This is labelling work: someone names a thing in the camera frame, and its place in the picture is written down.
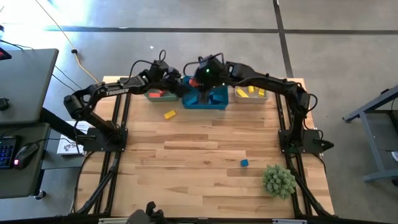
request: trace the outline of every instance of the white paper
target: white paper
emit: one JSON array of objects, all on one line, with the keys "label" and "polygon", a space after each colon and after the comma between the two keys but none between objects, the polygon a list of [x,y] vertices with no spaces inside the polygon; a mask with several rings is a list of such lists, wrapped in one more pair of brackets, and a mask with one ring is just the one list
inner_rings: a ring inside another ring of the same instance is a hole
[{"label": "white paper", "polygon": [[[76,121],[67,121],[68,124],[74,126]],[[83,133],[87,134],[88,128],[91,128],[92,125],[90,125],[87,121],[79,121],[77,124],[76,128],[82,131]],[[77,147],[76,147],[76,142],[69,139],[68,137],[64,136],[63,134],[61,135],[61,138],[65,138],[71,143],[69,143],[65,139],[60,140],[60,144],[58,145],[58,151],[57,154],[59,155],[76,155],[78,154]],[[83,154],[83,146],[79,145],[79,152],[80,154]]]}]

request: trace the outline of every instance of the green plant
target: green plant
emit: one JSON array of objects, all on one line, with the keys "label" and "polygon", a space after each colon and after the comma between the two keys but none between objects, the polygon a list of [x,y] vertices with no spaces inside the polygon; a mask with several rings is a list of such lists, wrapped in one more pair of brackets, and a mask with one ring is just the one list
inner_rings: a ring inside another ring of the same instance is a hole
[{"label": "green plant", "polygon": [[287,199],[292,193],[296,186],[296,180],[290,173],[290,170],[280,166],[267,166],[262,176],[262,183],[264,190],[273,197],[280,197],[281,199]]}]

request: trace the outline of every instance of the wooden table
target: wooden table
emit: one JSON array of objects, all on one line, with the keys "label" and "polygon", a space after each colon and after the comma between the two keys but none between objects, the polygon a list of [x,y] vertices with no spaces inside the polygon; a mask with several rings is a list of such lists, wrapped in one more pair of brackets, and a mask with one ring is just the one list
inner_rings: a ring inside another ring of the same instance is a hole
[{"label": "wooden table", "polygon": [[[104,81],[119,78],[104,77]],[[290,80],[304,86],[301,78]],[[129,137],[119,166],[112,216],[128,217],[154,201],[166,217],[294,217],[291,198],[272,198],[262,189],[264,168],[286,164],[277,137],[275,95],[268,94],[264,105],[237,104],[230,88],[225,110],[185,110],[180,101],[151,103],[144,95],[132,95]],[[102,99],[96,113],[111,120],[115,99]],[[170,110],[177,115],[166,120],[163,114]],[[313,127],[310,113],[307,125]],[[88,159],[80,177],[77,208],[98,185],[103,156],[96,152]],[[249,167],[241,168],[241,159],[248,159]],[[303,154],[303,164],[309,189],[333,213],[322,163],[314,155]],[[108,190],[104,192],[101,209]],[[304,213],[300,190],[298,197]]]}]

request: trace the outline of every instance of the yellow block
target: yellow block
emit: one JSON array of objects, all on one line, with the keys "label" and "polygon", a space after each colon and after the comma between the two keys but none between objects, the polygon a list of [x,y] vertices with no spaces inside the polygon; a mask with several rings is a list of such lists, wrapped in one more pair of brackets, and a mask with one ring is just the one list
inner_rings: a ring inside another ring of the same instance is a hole
[{"label": "yellow block", "polygon": [[249,97],[241,88],[237,88],[237,89],[236,89],[236,93],[237,93],[240,97]]},{"label": "yellow block", "polygon": [[249,93],[254,93],[254,86],[248,86]]},{"label": "yellow block", "polygon": [[259,88],[259,96],[264,96],[265,90]]},{"label": "yellow block", "polygon": [[171,110],[171,111],[167,112],[166,114],[164,114],[163,116],[166,119],[170,119],[170,118],[174,117],[175,115],[177,115],[175,110]]}]

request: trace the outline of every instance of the gray floor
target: gray floor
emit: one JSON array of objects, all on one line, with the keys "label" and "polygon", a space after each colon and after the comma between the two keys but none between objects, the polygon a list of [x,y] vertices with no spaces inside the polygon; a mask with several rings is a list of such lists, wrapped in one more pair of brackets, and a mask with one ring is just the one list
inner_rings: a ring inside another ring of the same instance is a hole
[{"label": "gray floor", "polygon": [[[61,25],[95,27],[179,27],[276,29],[272,0],[40,1]],[[60,50],[57,65],[81,86],[92,83],[82,72],[60,32],[34,1],[8,1],[0,12],[4,40],[35,48]],[[398,29],[398,1],[279,0],[286,29]],[[278,34],[206,34],[142,32],[68,32],[82,63],[98,79],[127,75],[137,59],[156,58],[167,50],[167,63],[182,69],[199,55],[224,52],[226,60],[247,63],[257,71],[286,77]],[[319,98],[315,124],[335,147],[325,153],[330,193],[337,215],[398,222],[398,188],[390,180],[365,184],[376,171],[360,121],[345,124],[346,113],[398,84],[396,35],[286,35],[294,77],[302,77]],[[12,47],[1,45],[5,49]],[[137,66],[136,71],[144,65]],[[68,82],[57,71],[65,82]],[[69,94],[52,80],[45,106],[70,119],[62,99]],[[46,172],[42,188],[48,197],[0,200],[0,219],[47,217],[68,213],[76,170]]]}]

